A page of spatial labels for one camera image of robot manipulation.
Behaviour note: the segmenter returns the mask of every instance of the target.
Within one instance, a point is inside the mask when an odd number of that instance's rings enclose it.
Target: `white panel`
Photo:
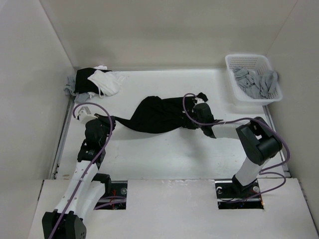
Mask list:
[[[41,0],[74,66],[224,66],[266,54],[296,0]]]
[[[305,189],[319,224],[319,1],[299,0],[268,53],[284,99],[271,104],[276,129],[291,146],[289,169]]]
[[[282,179],[260,179],[261,190]],[[46,180],[29,239],[43,236],[41,219],[68,182]],[[219,210],[213,180],[131,180],[126,210],[98,210],[86,224],[87,238],[317,239],[297,179],[263,196],[264,210]]]
[[[147,96],[181,97],[186,93],[204,92],[216,119],[235,120],[261,116],[263,108],[234,107],[226,87],[223,70],[135,71],[127,76],[120,92],[114,96],[91,102],[103,106],[111,115],[130,119],[138,104]],[[92,113],[105,114],[89,106]],[[74,172],[85,127],[72,119],[57,178],[69,179]],[[100,172],[112,180],[126,179],[200,179],[231,178],[241,167],[246,154],[239,140],[212,139],[200,129],[179,128],[163,134],[149,134],[116,125]],[[268,165],[281,162],[280,156]],[[281,167],[275,171],[283,173]]]
[[[38,0],[9,0],[0,12],[0,181],[48,175],[73,71]]]
[[[0,238],[28,237],[41,185],[42,180],[0,183]]]

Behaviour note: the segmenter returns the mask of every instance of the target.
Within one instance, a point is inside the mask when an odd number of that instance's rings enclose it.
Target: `light blue cloth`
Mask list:
[[[68,76],[68,82],[63,88],[65,95],[67,96],[75,96],[74,102],[76,103],[84,103],[90,98],[88,93],[74,93],[75,90],[75,76]]]
[[[261,77],[246,68],[235,66],[233,69],[238,86],[251,98],[267,99],[276,89],[278,74],[267,71]]]

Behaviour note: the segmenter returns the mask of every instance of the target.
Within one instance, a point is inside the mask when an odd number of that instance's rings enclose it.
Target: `pile of clothes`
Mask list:
[[[104,98],[117,94],[125,78],[121,72],[112,72],[105,66],[84,68],[77,71],[76,77],[68,77],[64,92],[75,96],[74,102],[83,103],[95,95]]]
[[[254,71],[235,66],[233,69],[238,86],[253,99],[268,99],[277,85],[278,74],[276,71],[266,71],[259,76]]]

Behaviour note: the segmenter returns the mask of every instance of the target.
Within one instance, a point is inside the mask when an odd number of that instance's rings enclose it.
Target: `black cloth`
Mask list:
[[[208,101],[203,93],[197,97]],[[183,112],[182,100],[183,97],[162,100],[158,96],[149,96],[142,100],[130,120],[120,117],[115,117],[115,120],[130,129],[146,133],[164,133],[179,127],[196,129]],[[185,106],[191,116],[194,105],[194,97],[186,97]]]
[[[87,93],[87,92],[94,92],[96,94],[99,93],[99,88],[90,80],[88,77],[92,76],[97,69],[94,68],[84,68],[78,70],[76,72],[75,78],[75,90],[74,93]]]

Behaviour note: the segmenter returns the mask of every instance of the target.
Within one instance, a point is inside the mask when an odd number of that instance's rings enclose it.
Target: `white cloth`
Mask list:
[[[112,96],[117,94],[121,89],[121,83],[126,77],[121,75],[121,72],[102,72],[96,70],[93,75],[91,75],[88,80],[92,81],[99,89],[99,96],[101,92],[104,95]]]
[[[108,69],[108,67],[107,66],[96,66],[96,67],[94,67],[94,69],[97,69],[97,70],[107,70]]]

